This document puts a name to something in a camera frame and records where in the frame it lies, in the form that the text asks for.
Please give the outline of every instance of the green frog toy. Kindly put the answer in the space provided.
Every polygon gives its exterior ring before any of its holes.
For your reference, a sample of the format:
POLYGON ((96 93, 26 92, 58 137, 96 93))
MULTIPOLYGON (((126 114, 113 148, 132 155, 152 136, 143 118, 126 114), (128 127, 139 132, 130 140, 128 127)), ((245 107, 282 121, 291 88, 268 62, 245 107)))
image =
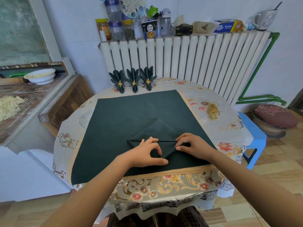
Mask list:
POLYGON ((146 8, 146 13, 148 18, 152 18, 157 12, 158 12, 158 8, 154 7, 154 6, 150 6, 150 8, 146 8))

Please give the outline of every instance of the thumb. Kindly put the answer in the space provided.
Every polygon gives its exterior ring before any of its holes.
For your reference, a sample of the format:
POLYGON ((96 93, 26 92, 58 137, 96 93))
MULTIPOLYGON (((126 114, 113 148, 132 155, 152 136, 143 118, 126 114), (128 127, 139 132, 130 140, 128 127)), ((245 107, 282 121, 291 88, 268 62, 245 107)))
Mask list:
POLYGON ((187 146, 177 146, 176 150, 186 152, 188 154, 190 154, 190 152, 191 152, 191 148, 187 147, 187 146))
POLYGON ((164 158, 151 158, 150 165, 156 165, 156 166, 164 166, 167 165, 169 162, 167 159, 164 158))

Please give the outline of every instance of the mug with face drawing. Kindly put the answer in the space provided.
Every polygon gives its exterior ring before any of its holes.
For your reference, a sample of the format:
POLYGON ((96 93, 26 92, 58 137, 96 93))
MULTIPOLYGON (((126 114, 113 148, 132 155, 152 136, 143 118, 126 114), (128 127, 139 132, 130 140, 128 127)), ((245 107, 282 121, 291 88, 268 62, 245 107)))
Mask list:
POLYGON ((252 18, 257 30, 267 30, 274 21, 278 10, 263 10, 252 18))

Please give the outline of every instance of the floral tablecloth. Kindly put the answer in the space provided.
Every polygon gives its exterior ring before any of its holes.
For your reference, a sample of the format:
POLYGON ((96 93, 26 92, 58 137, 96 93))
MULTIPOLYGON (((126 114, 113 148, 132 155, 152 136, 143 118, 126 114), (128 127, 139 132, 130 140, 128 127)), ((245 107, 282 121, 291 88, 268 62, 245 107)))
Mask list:
MULTIPOLYGON (((125 84, 124 94, 117 87, 105 89, 83 103, 65 120, 55 141, 53 172, 67 182, 66 171, 79 140, 84 136, 89 120, 99 98, 121 97, 148 93, 143 83, 139 91, 132 92, 130 84, 125 84)), ((186 80, 161 77, 152 83, 152 91, 178 90, 185 94, 187 101, 198 115, 203 129, 217 149, 237 162, 241 162, 243 152, 253 140, 243 125, 237 111, 219 94, 199 84, 186 80), (219 105, 220 118, 212 120, 207 113, 211 102, 219 105)), ((83 185, 74 185, 76 190, 83 185)), ((234 186, 213 165, 205 166, 203 172, 140 180, 121 180, 113 191, 99 219, 116 212, 119 218, 137 213, 146 219, 154 213, 177 214, 181 209, 196 205, 211 208, 216 194, 232 196, 234 186)))

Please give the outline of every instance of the white bowl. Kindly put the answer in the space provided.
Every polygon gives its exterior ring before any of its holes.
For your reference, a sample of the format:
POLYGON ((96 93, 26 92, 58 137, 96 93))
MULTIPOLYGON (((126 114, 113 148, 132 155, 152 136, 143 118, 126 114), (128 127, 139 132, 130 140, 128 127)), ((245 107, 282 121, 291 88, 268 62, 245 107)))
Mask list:
POLYGON ((54 81, 55 71, 53 68, 41 69, 27 73, 24 78, 35 84, 48 84, 54 81))

